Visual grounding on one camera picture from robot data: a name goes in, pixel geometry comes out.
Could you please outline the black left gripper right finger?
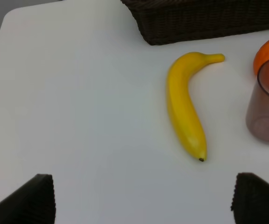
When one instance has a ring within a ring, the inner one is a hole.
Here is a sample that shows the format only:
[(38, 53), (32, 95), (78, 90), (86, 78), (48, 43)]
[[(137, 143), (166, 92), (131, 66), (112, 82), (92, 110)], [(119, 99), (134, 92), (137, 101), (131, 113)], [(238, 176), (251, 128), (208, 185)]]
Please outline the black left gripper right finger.
[(253, 173), (238, 173), (231, 211), (236, 224), (269, 224), (269, 183)]

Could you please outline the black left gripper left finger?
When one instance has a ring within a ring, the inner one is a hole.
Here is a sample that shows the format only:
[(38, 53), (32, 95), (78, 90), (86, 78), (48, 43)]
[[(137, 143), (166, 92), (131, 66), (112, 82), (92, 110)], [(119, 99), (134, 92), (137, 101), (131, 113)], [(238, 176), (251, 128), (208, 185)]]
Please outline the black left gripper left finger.
[(52, 175), (37, 174), (0, 202), (0, 224), (54, 224)]

